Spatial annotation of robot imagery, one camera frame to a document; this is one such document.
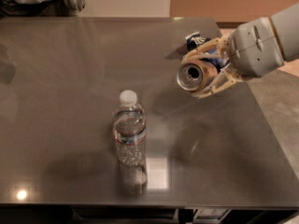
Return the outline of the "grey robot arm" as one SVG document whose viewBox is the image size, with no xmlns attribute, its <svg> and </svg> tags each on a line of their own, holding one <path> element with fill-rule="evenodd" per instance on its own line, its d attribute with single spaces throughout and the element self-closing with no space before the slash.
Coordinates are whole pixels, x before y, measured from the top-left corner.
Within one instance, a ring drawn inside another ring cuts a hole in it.
<svg viewBox="0 0 299 224">
<path fill-rule="evenodd" d="M 179 86 L 206 98 L 236 83 L 262 77 L 299 58 L 299 5 L 239 25 L 230 34 L 187 37 L 189 52 L 177 73 Z"/>
</svg>

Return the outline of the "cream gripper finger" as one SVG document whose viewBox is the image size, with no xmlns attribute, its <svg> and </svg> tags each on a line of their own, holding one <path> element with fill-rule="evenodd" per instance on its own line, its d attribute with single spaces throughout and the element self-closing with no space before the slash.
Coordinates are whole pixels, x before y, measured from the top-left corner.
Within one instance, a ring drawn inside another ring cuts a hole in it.
<svg viewBox="0 0 299 224">
<path fill-rule="evenodd" d="M 188 63 L 201 59 L 227 59 L 228 48 L 231 43 L 231 35 L 223 35 L 221 38 L 214 38 L 196 49 L 189 51 L 183 56 L 181 63 Z"/>
<path fill-rule="evenodd" d="M 227 90 L 237 83 L 246 82 L 248 77 L 241 75 L 235 68 L 228 65 L 221 69 L 220 73 L 212 80 L 212 82 L 200 91 L 192 93 L 192 97 L 197 99 L 207 98 L 218 92 Z"/>
</svg>

